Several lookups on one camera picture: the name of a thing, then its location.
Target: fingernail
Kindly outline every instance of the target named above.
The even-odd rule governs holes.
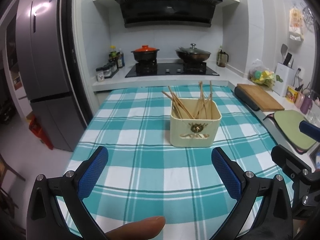
[[[156,221],[158,220],[159,218],[161,218],[163,216],[156,216],[156,217],[150,217],[150,218],[145,218],[143,219],[143,221]]]

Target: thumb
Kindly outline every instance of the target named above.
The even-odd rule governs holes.
[[[156,237],[165,224],[162,216],[129,223],[106,233],[110,240],[147,240]]]

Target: purple bottle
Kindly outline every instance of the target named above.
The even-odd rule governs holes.
[[[312,99],[313,99],[313,91],[311,90],[309,95],[304,98],[303,103],[300,107],[300,111],[303,114],[307,114],[308,111],[312,108],[312,102],[313,102]]]

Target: pot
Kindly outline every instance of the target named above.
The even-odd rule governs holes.
[[[202,49],[197,49],[196,44],[191,44],[191,48],[179,47],[176,49],[176,53],[180,59],[185,63],[196,63],[207,60],[211,53]]]
[[[137,62],[155,61],[157,59],[157,53],[159,49],[149,47],[148,45],[142,45],[141,48],[132,51],[134,59]]]

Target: teal and white tablecloth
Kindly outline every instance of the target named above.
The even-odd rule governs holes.
[[[99,145],[109,161],[91,195],[84,199],[103,231],[151,216],[165,216],[157,239],[208,240],[231,212],[231,199],[211,163],[211,151],[221,147],[244,171],[273,178],[281,174],[290,199],[292,183],[270,157],[276,145],[260,121],[228,87],[213,87],[222,119],[210,148],[170,145],[170,100],[167,87],[114,90],[83,134],[66,170],[75,170]],[[180,98],[199,97],[199,87],[172,87]],[[210,93],[204,86],[205,95]],[[242,232],[257,214],[256,201]],[[70,230],[79,234],[59,199]]]

